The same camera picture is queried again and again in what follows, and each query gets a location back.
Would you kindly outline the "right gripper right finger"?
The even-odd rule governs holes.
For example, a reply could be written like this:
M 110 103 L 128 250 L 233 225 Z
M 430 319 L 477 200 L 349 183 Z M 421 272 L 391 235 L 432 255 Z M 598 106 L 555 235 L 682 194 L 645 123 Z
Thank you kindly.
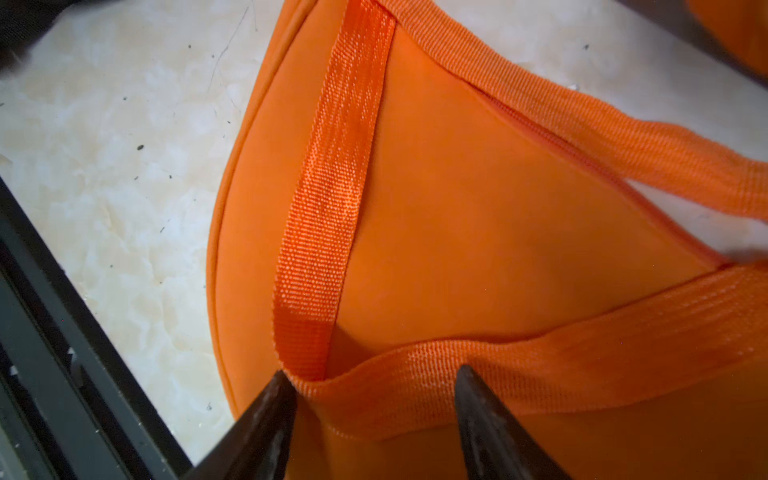
M 454 404 L 470 479 L 568 479 L 468 364 L 457 372 Z

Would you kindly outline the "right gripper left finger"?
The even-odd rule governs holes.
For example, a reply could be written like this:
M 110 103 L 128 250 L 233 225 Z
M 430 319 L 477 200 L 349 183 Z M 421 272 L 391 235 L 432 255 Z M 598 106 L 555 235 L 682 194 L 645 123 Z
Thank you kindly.
M 184 477 L 284 479 L 296 413 L 297 392 L 284 372 L 277 371 L 218 444 Z

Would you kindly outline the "orange bag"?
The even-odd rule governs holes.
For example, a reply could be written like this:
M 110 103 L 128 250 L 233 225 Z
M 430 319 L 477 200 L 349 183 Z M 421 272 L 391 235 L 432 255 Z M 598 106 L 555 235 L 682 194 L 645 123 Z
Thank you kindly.
M 463 479 L 470 365 L 575 479 L 767 475 L 767 263 L 636 189 L 767 218 L 767 166 L 504 59 L 429 1 L 287 1 L 225 170 L 208 308 L 290 479 Z

